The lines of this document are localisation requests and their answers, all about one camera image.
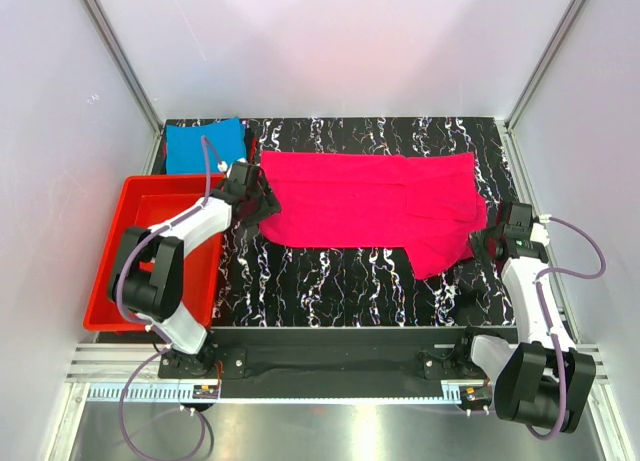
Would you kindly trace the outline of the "aluminium frame post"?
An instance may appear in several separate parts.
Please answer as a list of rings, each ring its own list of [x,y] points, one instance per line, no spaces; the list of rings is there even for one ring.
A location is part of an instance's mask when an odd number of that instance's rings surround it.
[[[514,107],[504,120],[504,126],[508,132],[512,132],[522,118],[526,108],[536,94],[545,75],[551,68],[555,58],[571,34],[571,31],[589,1],[590,0],[569,1],[521,94],[517,98]]]
[[[160,119],[146,94],[100,0],[80,0],[101,41],[111,56],[131,96],[155,135],[162,131]]]

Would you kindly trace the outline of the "right aluminium frame post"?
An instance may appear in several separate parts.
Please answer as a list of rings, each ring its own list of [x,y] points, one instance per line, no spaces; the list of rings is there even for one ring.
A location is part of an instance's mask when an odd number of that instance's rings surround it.
[[[545,75],[551,68],[555,58],[571,34],[571,31],[589,1],[590,0],[569,1],[521,94],[517,98],[514,107],[504,120],[504,126],[508,132],[512,132],[522,118],[526,108],[536,94]]]

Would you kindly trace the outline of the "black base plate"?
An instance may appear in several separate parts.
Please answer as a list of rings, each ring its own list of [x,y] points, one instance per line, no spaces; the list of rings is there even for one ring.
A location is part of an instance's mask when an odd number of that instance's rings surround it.
[[[156,354],[146,382],[176,382],[183,399],[238,403],[457,403],[454,384],[491,380],[495,399],[559,395],[555,352],[538,341],[508,348],[506,372],[472,360],[482,341],[509,346],[513,328],[219,328],[204,354]]]

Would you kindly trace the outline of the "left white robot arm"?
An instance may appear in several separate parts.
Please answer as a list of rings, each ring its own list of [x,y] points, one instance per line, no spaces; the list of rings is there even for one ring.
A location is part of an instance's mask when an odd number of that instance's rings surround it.
[[[185,259],[234,220],[253,226],[281,211],[262,167],[234,162],[223,179],[189,208],[149,227],[130,226],[121,237],[108,296],[120,315],[153,331],[196,377],[220,366],[205,326],[183,301]]]

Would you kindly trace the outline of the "left aluminium frame post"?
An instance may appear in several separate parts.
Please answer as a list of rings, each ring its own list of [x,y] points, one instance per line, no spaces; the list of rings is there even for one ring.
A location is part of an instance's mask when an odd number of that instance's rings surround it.
[[[146,94],[100,0],[80,0],[101,41],[111,56],[131,96],[155,135],[162,131],[160,119]]]

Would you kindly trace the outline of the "blue folded t shirt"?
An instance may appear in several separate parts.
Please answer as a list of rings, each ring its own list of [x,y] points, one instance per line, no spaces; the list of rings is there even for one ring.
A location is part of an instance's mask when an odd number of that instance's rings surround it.
[[[248,159],[245,126],[237,117],[195,126],[167,125],[165,135],[165,166],[170,175],[205,173],[205,153],[212,173],[221,173],[220,164],[229,168],[235,161]]]

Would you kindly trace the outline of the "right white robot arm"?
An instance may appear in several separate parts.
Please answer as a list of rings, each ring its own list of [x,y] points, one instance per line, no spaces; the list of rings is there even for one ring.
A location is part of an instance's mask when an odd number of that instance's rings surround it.
[[[562,322],[549,277],[593,280],[606,270],[604,260],[594,273],[551,266],[547,225],[553,219],[529,204],[507,202],[494,226],[471,235],[474,254],[496,266],[510,298],[517,345],[497,332],[468,328],[453,350],[460,374],[483,373],[492,383],[498,418],[526,426],[539,440],[575,431],[596,378],[594,359],[578,351]]]

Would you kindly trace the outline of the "pink t shirt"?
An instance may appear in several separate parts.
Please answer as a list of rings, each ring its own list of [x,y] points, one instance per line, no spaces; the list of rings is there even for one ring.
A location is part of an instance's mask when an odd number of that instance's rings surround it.
[[[262,221],[290,248],[401,248],[416,278],[472,257],[488,223],[475,156],[406,157],[266,151],[261,166],[281,211]]]

